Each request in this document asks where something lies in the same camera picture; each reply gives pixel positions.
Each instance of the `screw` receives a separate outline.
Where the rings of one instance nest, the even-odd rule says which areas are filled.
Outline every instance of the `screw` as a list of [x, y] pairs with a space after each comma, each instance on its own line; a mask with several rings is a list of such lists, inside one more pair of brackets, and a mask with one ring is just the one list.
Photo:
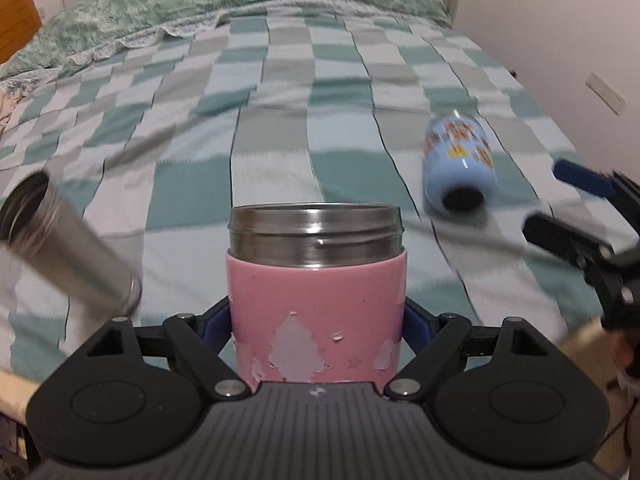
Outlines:
[[246, 390], [243, 382], [237, 379], [225, 379], [213, 387], [214, 391], [223, 397], [235, 397]]
[[415, 379], [396, 379], [389, 383], [389, 389], [397, 395], [413, 395], [420, 391], [422, 385]]
[[325, 393], [326, 390], [322, 386], [316, 386], [315, 388], [311, 388], [309, 390], [309, 395], [314, 396], [316, 399], [323, 396]]
[[611, 250], [602, 245], [598, 247], [598, 252], [600, 253], [600, 256], [602, 256], [605, 260], [608, 260], [610, 257], [613, 256], [613, 253], [611, 252]]
[[624, 301], [625, 304], [630, 305], [634, 302], [634, 294], [626, 286], [620, 289], [620, 296], [622, 297], [622, 301]]

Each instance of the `light switch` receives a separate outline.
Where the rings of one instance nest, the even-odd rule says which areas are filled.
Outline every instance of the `light switch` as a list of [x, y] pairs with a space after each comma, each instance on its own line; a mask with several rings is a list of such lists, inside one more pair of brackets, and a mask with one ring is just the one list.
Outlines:
[[613, 110], [613, 113], [620, 115], [625, 109], [626, 101], [616, 92], [603, 78], [591, 72], [587, 78], [587, 86], [602, 99], [605, 104]]

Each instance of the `teal square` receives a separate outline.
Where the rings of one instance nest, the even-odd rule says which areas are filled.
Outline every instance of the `teal square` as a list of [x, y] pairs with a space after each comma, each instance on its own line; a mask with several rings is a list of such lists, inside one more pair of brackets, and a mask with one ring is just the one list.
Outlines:
[[230, 212], [228, 156], [193, 162], [158, 162], [147, 229], [228, 222]]
[[338, 20], [335, 16], [319, 16], [317, 14], [315, 16], [305, 16], [305, 25], [307, 27], [339, 28], [340, 30], [347, 29], [343, 20]]
[[159, 61], [157, 63], [150, 63], [142, 68], [142, 72], [136, 74], [133, 77], [132, 85], [137, 85], [138, 83], [142, 83], [149, 79], [153, 79], [155, 77], [159, 77], [161, 75], [170, 74], [175, 70], [175, 64], [178, 62], [177, 59], [172, 59], [169, 61]]
[[426, 87], [424, 95], [430, 102], [432, 113], [448, 113], [452, 110], [465, 114], [478, 113], [478, 101], [469, 95], [469, 92], [462, 85], [459, 87]]
[[53, 89], [47, 92], [43, 92], [42, 94], [34, 97], [29, 103], [29, 105], [22, 112], [22, 115], [20, 116], [20, 120], [18, 121], [18, 124], [22, 124], [27, 121], [31, 121], [36, 117], [39, 117], [42, 109], [47, 104], [49, 104], [49, 101], [51, 101], [55, 93], [56, 91], [55, 89]]
[[482, 67], [501, 67], [502, 65], [498, 63], [494, 58], [490, 57], [483, 50], [472, 50], [465, 49], [465, 54], [467, 54], [473, 62]]
[[96, 63], [94, 63], [94, 66], [107, 66], [107, 65], [123, 62], [126, 59], [128, 53], [129, 53], [128, 50], [123, 50], [122, 52], [119, 52], [115, 56], [111, 56], [107, 59], [103, 59], [102, 61], [97, 61]]
[[71, 98], [66, 104], [66, 108], [82, 106], [95, 101], [100, 91], [100, 87], [111, 80], [111, 76], [97, 77], [96, 79], [88, 79], [80, 83], [78, 93]]
[[53, 130], [43, 134], [42, 138], [30, 144], [24, 152], [23, 164], [47, 160], [56, 152], [62, 130]]
[[556, 300], [570, 333], [602, 313], [598, 296], [584, 283], [580, 269], [551, 257], [531, 256], [524, 260], [542, 291]]
[[300, 5], [298, 6], [298, 12], [296, 13], [296, 15], [304, 16], [304, 17], [316, 17], [316, 16], [325, 16], [326, 13], [322, 12], [322, 10], [318, 9], [318, 7]]
[[243, 46], [222, 51], [218, 63], [250, 63], [262, 61], [267, 56], [267, 46]]
[[191, 111], [191, 115], [212, 117], [232, 108], [246, 106], [253, 90], [255, 90], [255, 87], [204, 96]]
[[41, 383], [66, 359], [58, 348], [65, 337], [66, 312], [55, 318], [9, 312], [9, 325], [15, 333], [11, 344], [14, 374]]
[[15, 144], [13, 146], [3, 146], [0, 148], [0, 160], [6, 156], [11, 155], [15, 151]]
[[94, 199], [95, 192], [100, 187], [99, 180], [73, 179], [64, 180], [57, 184], [60, 193], [69, 201], [76, 212], [82, 216], [84, 210]]
[[545, 117], [546, 114], [540, 109], [538, 103], [526, 90], [503, 90], [508, 94], [511, 101], [511, 110], [521, 119], [535, 117]]
[[386, 152], [311, 152], [311, 167], [326, 202], [384, 203], [415, 212], [414, 202]]
[[498, 188], [488, 200], [489, 207], [535, 205], [539, 202], [536, 192], [507, 153], [493, 153]]
[[362, 56], [355, 45], [314, 45], [313, 49], [316, 59], [362, 63]]
[[84, 145], [101, 146], [129, 140], [149, 106], [148, 103], [135, 103], [110, 108], [104, 112], [100, 126]]
[[417, 286], [409, 289], [407, 296], [434, 316], [455, 312], [470, 319], [474, 325], [482, 324], [460, 280]]
[[164, 40], [162, 40], [158, 45], [158, 52], [191, 43], [191, 41], [193, 41], [193, 38], [176, 38], [175, 36], [165, 36]]
[[390, 30], [402, 30], [403, 32], [411, 33], [409, 25], [400, 25], [396, 20], [385, 20], [383, 18], [374, 18], [373, 23], [380, 28], [386, 28]]
[[363, 78], [317, 80], [309, 96], [309, 106], [373, 106], [371, 81]]
[[424, 63], [444, 63], [444, 58], [431, 45], [425, 46], [399, 46], [398, 51], [404, 62], [408, 65], [420, 65]]
[[464, 37], [464, 34], [456, 30], [452, 30], [451, 28], [441, 27], [440, 31], [442, 32], [442, 35], [445, 36], [446, 38], [463, 38]]
[[[268, 16], [269, 15], [269, 11], [267, 10], [266, 7], [258, 7], [257, 9], [240, 9], [240, 10], [233, 10], [231, 12], [229, 12], [229, 19], [232, 18], [236, 18], [238, 16]], [[223, 18], [222, 19], [222, 23], [226, 23], [225, 20], [228, 20], [228, 18]]]
[[268, 32], [267, 18], [265, 16], [243, 16], [233, 18], [229, 27], [229, 33], [241, 34], [244, 32]]

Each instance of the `bottle label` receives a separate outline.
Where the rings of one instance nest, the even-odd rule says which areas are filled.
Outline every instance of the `bottle label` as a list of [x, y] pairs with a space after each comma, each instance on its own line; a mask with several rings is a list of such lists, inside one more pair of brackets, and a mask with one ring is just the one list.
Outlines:
[[483, 148], [482, 146], [476, 146], [476, 150], [475, 150], [475, 153], [474, 153], [474, 159], [475, 160], [479, 160], [485, 166], [488, 166], [492, 170], [494, 169], [494, 161], [493, 161], [493, 159], [491, 157], [491, 153], [489, 153], [489, 151], [487, 149]]
[[460, 143], [452, 144], [447, 150], [449, 158], [459, 158], [461, 156], [469, 156], [468, 150]]
[[442, 143], [442, 137], [440, 137], [436, 132], [429, 132], [427, 134], [427, 143], [424, 148], [424, 154], [429, 155], [434, 148]]
[[442, 127], [452, 142], [457, 140], [479, 140], [471, 127], [463, 121], [444, 121]]

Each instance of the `bed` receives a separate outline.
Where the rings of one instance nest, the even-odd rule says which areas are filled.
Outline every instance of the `bed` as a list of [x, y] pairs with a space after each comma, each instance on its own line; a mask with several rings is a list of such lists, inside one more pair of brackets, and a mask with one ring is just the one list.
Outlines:
[[[596, 295], [520, 227], [542, 210], [616, 248], [637, 236], [555, 181], [553, 160], [579, 160], [571, 142], [449, 28], [441, 0], [87, 0], [0, 71], [0, 91], [24, 96], [0, 139], [0, 196], [49, 171], [142, 273], [135, 324], [226, 295], [233, 205], [383, 202], [401, 208], [408, 295], [423, 307], [476, 324], [523, 316], [576, 360], [587, 346], [601, 360]], [[499, 186], [481, 213], [447, 220], [424, 203], [422, 154], [432, 115], [454, 108], [487, 131]], [[106, 319], [4, 248], [0, 269], [0, 382], [14, 385], [0, 409], [23, 420], [37, 384]], [[231, 345], [222, 355], [234, 365]], [[613, 376], [594, 370], [601, 385]]]

